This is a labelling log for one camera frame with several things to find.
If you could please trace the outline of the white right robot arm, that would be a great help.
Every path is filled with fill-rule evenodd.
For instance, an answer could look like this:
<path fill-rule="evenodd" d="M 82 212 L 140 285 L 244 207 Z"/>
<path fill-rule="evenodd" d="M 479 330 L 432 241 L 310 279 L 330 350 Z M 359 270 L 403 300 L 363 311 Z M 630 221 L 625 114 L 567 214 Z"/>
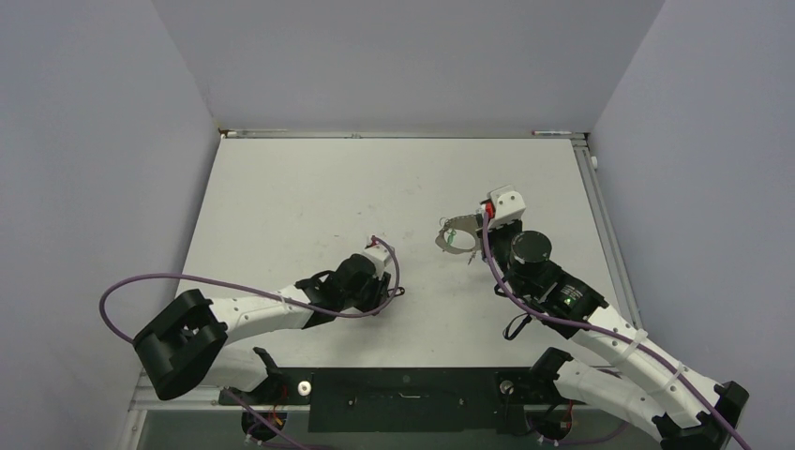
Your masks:
<path fill-rule="evenodd" d="M 518 213 L 480 210 L 473 234 L 497 293 L 619 372 L 608 375 L 550 348 L 529 378 L 537 398 L 597 407 L 663 449 L 724 449 L 729 442 L 749 448 L 737 429 L 749 399 L 740 384 L 702 375 L 652 342 L 600 292 L 553 262 L 549 239 L 523 230 Z"/>

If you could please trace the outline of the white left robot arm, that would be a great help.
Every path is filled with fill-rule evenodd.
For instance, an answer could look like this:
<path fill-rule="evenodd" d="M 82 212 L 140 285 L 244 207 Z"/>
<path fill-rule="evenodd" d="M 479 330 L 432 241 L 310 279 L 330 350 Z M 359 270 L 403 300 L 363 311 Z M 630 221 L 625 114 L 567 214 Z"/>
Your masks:
<path fill-rule="evenodd" d="M 179 398 L 199 385 L 228 386 L 257 403 L 278 394 L 278 368 L 267 351 L 233 343 L 280 330 L 305 330 L 336 318 L 377 313 L 398 292 L 385 246 L 352 254 L 276 292 L 209 298 L 198 289 L 180 293 L 133 339 L 160 400 Z"/>

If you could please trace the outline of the large steel carabiner keyring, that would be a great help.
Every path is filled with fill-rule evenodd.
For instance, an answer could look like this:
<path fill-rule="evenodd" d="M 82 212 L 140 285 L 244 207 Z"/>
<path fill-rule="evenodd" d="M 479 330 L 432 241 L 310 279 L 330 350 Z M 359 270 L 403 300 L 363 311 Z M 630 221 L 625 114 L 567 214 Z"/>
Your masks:
<path fill-rule="evenodd" d="M 471 254 L 481 250 L 482 218 L 478 214 L 469 214 L 454 217 L 441 217 L 440 229 L 434 239 L 434 244 L 442 251 L 451 255 Z M 445 243 L 448 229 L 456 229 L 457 235 L 453 246 Z"/>

